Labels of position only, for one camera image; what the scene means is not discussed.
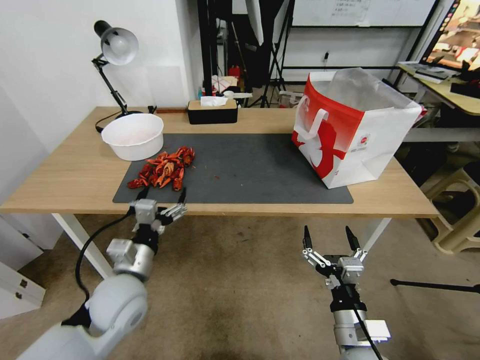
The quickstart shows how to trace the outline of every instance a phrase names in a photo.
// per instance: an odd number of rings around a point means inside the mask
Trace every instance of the white bowl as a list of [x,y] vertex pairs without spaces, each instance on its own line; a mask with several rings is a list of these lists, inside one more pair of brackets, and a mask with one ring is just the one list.
[[150,113],[134,113],[109,123],[101,132],[102,140],[123,160],[149,158],[164,145],[164,122]]

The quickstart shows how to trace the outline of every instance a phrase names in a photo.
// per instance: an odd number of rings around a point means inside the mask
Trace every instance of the shopping bag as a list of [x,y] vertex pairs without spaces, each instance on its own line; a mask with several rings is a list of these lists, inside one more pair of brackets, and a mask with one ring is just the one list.
[[292,141],[329,189],[376,180],[421,111],[361,68],[311,72]]

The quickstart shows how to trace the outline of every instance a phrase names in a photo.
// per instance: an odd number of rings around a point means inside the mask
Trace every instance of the desk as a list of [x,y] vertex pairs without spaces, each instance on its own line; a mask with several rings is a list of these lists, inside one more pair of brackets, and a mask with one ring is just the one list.
[[451,108],[457,108],[464,113],[474,116],[480,116],[480,99],[475,97],[465,96],[450,91],[450,84],[458,80],[447,79],[437,84],[424,79],[414,77],[415,70],[406,64],[398,64],[398,67],[409,75],[410,78],[420,84],[424,90],[428,90],[433,96],[437,97],[441,102],[447,104]]
[[[419,103],[428,92],[440,103],[448,105],[452,109],[460,109],[464,113],[480,116],[480,99],[460,95],[450,91],[452,82],[460,82],[458,79],[447,79],[437,84],[424,79],[414,77],[415,70],[407,64],[399,63],[398,67],[411,79],[420,85],[419,91],[413,99]],[[432,109],[424,119],[420,120],[416,127],[412,128],[404,139],[404,142],[470,142],[480,141],[480,126],[467,127],[418,127],[420,124],[433,120],[440,107]]]
[[[125,214],[128,204],[113,203],[112,198],[130,162],[116,157],[94,127],[96,120],[116,110],[114,107],[93,110],[0,206],[0,212],[52,213],[79,248],[89,235],[74,214]],[[295,109],[239,109],[238,122],[233,124],[190,125],[186,113],[167,113],[161,117],[166,134],[285,134],[292,132]],[[367,250],[391,218],[433,218],[438,214],[395,159],[378,180],[348,188],[352,204],[188,203],[187,214],[381,218],[372,224],[371,233],[366,237],[364,248]],[[110,265],[95,244],[88,247],[85,256],[104,278],[111,275]]]

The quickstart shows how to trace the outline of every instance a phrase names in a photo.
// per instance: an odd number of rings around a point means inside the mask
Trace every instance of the cooked crayfish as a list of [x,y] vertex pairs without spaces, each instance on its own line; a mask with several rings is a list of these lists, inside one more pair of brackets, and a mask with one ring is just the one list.
[[137,189],[150,184],[163,188],[173,181],[173,190],[180,191],[184,181],[184,168],[189,167],[194,158],[194,149],[186,146],[170,155],[166,151],[161,152],[156,158],[145,160],[147,163],[138,173],[138,178],[130,181],[127,186],[130,189]]

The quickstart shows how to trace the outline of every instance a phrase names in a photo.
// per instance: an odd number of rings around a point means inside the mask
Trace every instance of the lamp base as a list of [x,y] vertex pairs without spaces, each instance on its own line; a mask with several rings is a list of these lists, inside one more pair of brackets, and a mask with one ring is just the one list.
[[127,111],[127,113],[121,113],[120,115],[118,115],[115,119],[118,119],[118,118],[121,118],[121,117],[124,117],[124,116],[127,116],[127,115],[130,115],[130,114],[143,114],[143,112],[141,111]]

